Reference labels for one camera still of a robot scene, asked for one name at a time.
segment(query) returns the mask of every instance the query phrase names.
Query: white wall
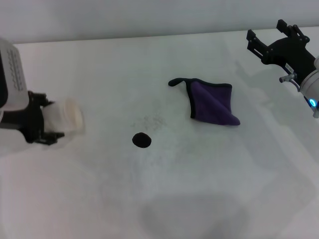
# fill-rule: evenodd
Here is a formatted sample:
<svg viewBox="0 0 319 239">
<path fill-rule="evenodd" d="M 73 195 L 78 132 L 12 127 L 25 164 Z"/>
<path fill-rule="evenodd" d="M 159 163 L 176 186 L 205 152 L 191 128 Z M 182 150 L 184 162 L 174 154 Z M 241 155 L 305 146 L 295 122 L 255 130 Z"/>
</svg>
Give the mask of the white wall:
<svg viewBox="0 0 319 239">
<path fill-rule="evenodd" d="M 2 0 L 0 36 L 38 42 L 319 25 L 318 0 Z"/>
</svg>

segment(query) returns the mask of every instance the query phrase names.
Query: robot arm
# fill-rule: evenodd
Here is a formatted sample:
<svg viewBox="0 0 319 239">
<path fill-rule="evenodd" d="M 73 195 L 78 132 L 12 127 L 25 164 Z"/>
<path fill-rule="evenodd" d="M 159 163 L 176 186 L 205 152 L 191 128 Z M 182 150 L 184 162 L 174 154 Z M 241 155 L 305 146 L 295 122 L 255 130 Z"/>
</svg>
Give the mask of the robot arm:
<svg viewBox="0 0 319 239">
<path fill-rule="evenodd" d="M 287 26 L 283 20 L 278 21 L 277 29 L 287 37 L 269 46 L 262 43 L 256 34 L 249 30 L 247 49 L 265 65 L 275 64 L 282 67 L 288 75 L 281 77 L 280 82 L 293 83 L 304 95 L 314 112 L 314 117 L 319 118 L 319 61 L 306 50 L 306 44 L 310 39 L 304 36 L 297 25 Z"/>
<path fill-rule="evenodd" d="M 19 130 L 28 143 L 54 144 L 64 133 L 44 131 L 42 108 L 52 103 L 27 90 L 18 49 L 0 39 L 0 128 Z"/>
</svg>

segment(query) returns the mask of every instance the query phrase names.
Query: white table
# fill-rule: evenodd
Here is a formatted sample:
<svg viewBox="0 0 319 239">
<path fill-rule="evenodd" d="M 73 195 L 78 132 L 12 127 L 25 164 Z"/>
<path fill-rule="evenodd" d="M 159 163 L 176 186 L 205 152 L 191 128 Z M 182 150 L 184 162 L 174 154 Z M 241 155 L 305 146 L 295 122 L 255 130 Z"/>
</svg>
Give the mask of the white table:
<svg viewBox="0 0 319 239">
<path fill-rule="evenodd" d="M 319 27 L 302 31 L 319 55 Z M 1 130 L 1 239 L 319 237 L 319 121 L 245 31 L 18 48 L 28 88 L 73 97 L 86 132 L 43 147 Z M 176 77 L 232 84 L 241 125 L 190 119 Z M 138 132 L 149 148 L 133 145 Z"/>
</svg>

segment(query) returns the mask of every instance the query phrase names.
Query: purple cloth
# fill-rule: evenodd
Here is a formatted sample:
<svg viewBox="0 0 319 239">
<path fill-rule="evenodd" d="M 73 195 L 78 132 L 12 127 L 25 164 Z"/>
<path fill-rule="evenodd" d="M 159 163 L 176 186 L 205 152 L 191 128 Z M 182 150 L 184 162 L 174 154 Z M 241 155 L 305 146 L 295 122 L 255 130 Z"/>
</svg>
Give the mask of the purple cloth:
<svg viewBox="0 0 319 239">
<path fill-rule="evenodd" d="M 185 78 L 171 80 L 168 85 L 176 86 L 182 81 L 186 82 L 191 118 L 212 124 L 240 125 L 239 119 L 231 113 L 232 85 Z"/>
</svg>

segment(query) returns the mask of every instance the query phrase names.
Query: blue light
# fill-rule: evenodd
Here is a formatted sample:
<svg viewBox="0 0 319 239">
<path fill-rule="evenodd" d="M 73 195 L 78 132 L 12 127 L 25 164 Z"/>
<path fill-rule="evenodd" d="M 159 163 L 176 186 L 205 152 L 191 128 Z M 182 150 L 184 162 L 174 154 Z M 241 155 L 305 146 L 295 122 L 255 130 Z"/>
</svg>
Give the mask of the blue light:
<svg viewBox="0 0 319 239">
<path fill-rule="evenodd" d="M 309 102 L 313 107 L 316 107 L 316 102 L 313 99 L 310 99 Z"/>
</svg>

